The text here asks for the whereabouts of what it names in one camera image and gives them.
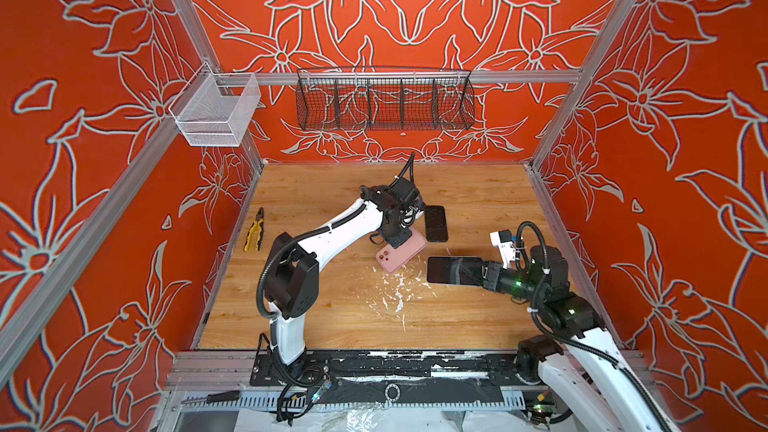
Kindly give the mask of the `pink phone case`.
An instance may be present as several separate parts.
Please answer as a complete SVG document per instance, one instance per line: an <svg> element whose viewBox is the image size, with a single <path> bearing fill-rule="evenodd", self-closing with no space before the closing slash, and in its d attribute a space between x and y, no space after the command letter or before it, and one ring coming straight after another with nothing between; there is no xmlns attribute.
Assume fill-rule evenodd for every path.
<svg viewBox="0 0 768 432"><path fill-rule="evenodd" d="M387 273L393 273L416 257L426 246L427 240L424 236L413 229L411 237L402 245L397 248L386 245L376 253L375 258Z"/></svg>

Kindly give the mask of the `black phone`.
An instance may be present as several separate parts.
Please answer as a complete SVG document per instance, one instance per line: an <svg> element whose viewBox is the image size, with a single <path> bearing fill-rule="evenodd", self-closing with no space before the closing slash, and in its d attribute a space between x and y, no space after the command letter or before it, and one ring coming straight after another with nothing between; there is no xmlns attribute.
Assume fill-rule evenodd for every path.
<svg viewBox="0 0 768 432"><path fill-rule="evenodd" d="M427 260L427 281L432 284L482 285L483 260L468 256L433 256Z"/></svg>

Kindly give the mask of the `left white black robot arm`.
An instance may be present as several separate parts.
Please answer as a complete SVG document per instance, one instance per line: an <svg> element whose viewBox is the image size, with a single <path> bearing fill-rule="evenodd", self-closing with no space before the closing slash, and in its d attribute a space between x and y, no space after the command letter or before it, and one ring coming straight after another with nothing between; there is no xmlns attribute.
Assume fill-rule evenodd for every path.
<svg viewBox="0 0 768 432"><path fill-rule="evenodd" d="M259 277L256 305L269 321L272 361L290 368L304 354L305 315L319 296L319 276L363 237L383 240L382 266L395 271L426 246L414 229L426 205L415 184L410 155L388 185L362 186L360 197L322 226L295 237L280 234Z"/></svg>

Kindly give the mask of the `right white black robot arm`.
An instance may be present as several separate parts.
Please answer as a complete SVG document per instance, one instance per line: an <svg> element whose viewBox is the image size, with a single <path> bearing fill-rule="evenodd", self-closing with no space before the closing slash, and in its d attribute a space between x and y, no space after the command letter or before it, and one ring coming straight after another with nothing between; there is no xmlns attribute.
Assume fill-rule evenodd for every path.
<svg viewBox="0 0 768 432"><path fill-rule="evenodd" d="M540 228L522 222L490 235L499 261L432 257L430 281L479 287L525 306L538 335L518 344L516 377L544 385L565 404L561 413L540 405L528 421L545 427L569 418L589 431L675 431L677 425L620 352L602 316L572 291L568 263Z"/></svg>

